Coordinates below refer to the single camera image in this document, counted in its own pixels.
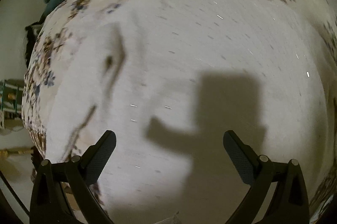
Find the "bed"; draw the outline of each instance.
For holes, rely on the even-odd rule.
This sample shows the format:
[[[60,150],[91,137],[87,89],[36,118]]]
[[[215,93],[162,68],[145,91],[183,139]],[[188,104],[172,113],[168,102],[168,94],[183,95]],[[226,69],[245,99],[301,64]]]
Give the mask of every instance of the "bed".
[[[326,0],[64,0],[33,48],[24,126],[51,162],[116,133],[92,191],[117,223],[228,219],[247,187],[226,130],[298,159],[313,215],[336,188],[336,28]]]

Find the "floor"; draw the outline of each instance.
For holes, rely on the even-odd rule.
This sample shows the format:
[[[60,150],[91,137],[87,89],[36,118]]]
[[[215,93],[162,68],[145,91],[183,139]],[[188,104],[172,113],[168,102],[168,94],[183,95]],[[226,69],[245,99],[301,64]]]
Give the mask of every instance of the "floor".
[[[331,8],[337,13],[337,0],[327,0]],[[26,67],[24,63],[24,27],[39,20],[45,8],[43,0],[2,0],[0,2],[0,80],[6,78],[23,78]],[[0,132],[0,149],[12,147],[30,147],[32,142],[26,130],[17,132]],[[29,208],[33,184],[30,181],[32,164],[30,156],[11,157],[7,160],[0,159],[0,169],[9,180],[10,184]],[[0,189],[8,198],[15,212],[26,224],[28,217],[16,204],[3,182],[0,180]]]

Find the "black cable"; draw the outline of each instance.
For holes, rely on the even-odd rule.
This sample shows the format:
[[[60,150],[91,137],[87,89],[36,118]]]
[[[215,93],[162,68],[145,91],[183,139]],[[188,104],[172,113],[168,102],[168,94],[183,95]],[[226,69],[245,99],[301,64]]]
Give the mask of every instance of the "black cable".
[[[4,184],[7,186],[7,188],[11,192],[11,194],[14,196],[15,200],[17,201],[17,203],[19,203],[19,205],[24,210],[24,212],[29,216],[29,211],[27,210],[26,206],[22,203],[21,199],[15,193],[15,191],[13,190],[13,188],[11,187],[11,185],[8,183],[7,179],[5,178],[5,176],[3,175],[3,173],[1,171],[0,171],[0,178],[2,179],[2,181],[4,182]]]

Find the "round metal screw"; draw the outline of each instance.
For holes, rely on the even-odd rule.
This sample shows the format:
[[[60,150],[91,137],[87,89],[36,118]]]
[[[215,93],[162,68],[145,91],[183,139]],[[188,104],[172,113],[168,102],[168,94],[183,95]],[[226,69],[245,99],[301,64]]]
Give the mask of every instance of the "round metal screw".
[[[79,155],[75,155],[71,158],[71,161],[72,162],[77,162],[77,161],[80,161],[81,157]]]
[[[261,155],[259,158],[262,162],[267,162],[269,160],[269,158],[266,155]]]
[[[41,165],[46,166],[49,163],[48,159],[42,160]]]
[[[297,161],[296,159],[292,159],[292,164],[293,164],[294,166],[297,166],[297,165],[298,165],[298,161]]]

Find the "black textured pad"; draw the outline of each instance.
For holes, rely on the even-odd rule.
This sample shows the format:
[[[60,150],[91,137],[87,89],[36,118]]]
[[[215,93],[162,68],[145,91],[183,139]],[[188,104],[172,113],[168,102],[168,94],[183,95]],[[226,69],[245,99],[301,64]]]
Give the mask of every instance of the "black textured pad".
[[[116,147],[116,135],[106,131],[95,145],[90,146],[82,156],[81,167],[87,186],[94,184],[102,173]]]
[[[255,169],[253,163],[247,157],[249,155],[246,155],[244,152],[244,150],[246,150],[247,148],[250,148],[250,150],[252,150],[251,147],[243,144],[233,131],[225,132],[225,134],[223,135],[223,146],[225,147],[225,150],[228,153],[230,160],[233,162],[236,170],[238,171],[243,183],[252,186],[255,181]]]

